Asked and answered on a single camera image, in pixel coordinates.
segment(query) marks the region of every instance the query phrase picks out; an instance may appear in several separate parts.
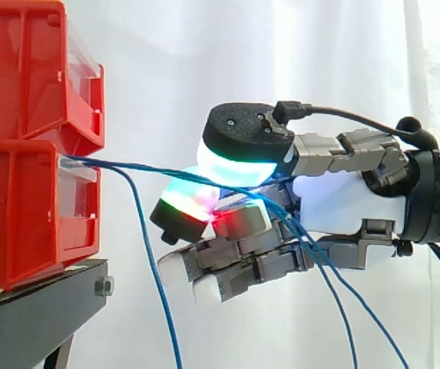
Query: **glowing led sensor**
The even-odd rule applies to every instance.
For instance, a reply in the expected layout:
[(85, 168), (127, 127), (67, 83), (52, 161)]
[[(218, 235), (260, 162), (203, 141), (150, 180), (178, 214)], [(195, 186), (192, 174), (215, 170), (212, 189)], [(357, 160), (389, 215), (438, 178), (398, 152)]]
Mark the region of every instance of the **glowing led sensor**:
[(235, 187), (258, 186), (276, 169), (276, 163), (248, 163), (222, 158), (207, 148), (203, 140), (197, 149), (197, 163), (211, 181)]
[[(199, 167), (191, 167), (184, 171), (206, 177)], [(199, 221), (209, 222), (220, 199), (220, 189), (174, 178), (161, 195), (161, 199)]]

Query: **red storage bin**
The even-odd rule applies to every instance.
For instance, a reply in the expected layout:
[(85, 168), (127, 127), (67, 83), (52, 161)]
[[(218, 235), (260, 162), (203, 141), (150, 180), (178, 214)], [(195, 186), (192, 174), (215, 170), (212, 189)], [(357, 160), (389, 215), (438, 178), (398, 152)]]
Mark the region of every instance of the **red storage bin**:
[(45, 139), (68, 155), (99, 150), (103, 80), (61, 2), (0, 0), (0, 139)]
[(98, 252), (100, 172), (47, 141), (0, 141), (0, 288)]

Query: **robotic hand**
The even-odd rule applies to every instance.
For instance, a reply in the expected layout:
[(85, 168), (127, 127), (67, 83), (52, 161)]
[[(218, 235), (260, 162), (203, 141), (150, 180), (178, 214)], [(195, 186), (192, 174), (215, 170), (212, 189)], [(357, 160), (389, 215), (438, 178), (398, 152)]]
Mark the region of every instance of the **robotic hand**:
[[(349, 118), (368, 128), (325, 138), (295, 135), (290, 119), (311, 114)], [(403, 151), (396, 138), (414, 145)], [(440, 151), (414, 118), (396, 129), (331, 108), (295, 101), (276, 107), (230, 103), (207, 120), (195, 174), (219, 185), (254, 187), (323, 235), (319, 246), (338, 268), (365, 269), (374, 260), (410, 256), (412, 242), (440, 242)], [(191, 242), (159, 261), (167, 283), (194, 283), (200, 303), (223, 302), (314, 260), (262, 201), (174, 179), (151, 220), (162, 239)], [(202, 239), (208, 224), (216, 237)]]

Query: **white backdrop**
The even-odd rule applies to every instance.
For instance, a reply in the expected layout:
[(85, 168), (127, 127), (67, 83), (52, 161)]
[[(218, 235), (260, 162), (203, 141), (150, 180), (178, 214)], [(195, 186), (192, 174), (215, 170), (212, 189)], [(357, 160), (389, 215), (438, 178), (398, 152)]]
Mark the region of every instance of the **white backdrop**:
[[(422, 2), (421, 11), (414, 0), (66, 3), (107, 72), (107, 143), (99, 158), (188, 167), (208, 111), (225, 101), (296, 99), (389, 125), (415, 114), (440, 139), (438, 2)], [(311, 118), (293, 129), (336, 135), (354, 127)], [(133, 177), (149, 214), (168, 179)], [(99, 256), (109, 259), (116, 289), (107, 307), (76, 334), (70, 368), (173, 368), (131, 193), (121, 178), (104, 173), (102, 194)], [(156, 256), (169, 252), (158, 229), (151, 225), (150, 232)], [(412, 258), (345, 277), (412, 368), (440, 368), (440, 266), (424, 247)], [(399, 367), (363, 309), (338, 290), (360, 367)], [(212, 308), (196, 307), (189, 285), (168, 288), (167, 294), (187, 369), (351, 367), (342, 319), (318, 271), (251, 288)]]

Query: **black metal stand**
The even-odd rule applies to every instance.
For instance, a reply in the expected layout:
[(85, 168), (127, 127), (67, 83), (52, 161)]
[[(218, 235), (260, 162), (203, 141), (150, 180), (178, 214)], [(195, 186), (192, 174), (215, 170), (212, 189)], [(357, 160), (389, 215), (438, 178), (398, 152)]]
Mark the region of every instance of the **black metal stand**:
[(0, 294), (0, 369), (65, 369), (72, 336), (105, 306), (106, 260), (17, 291)]

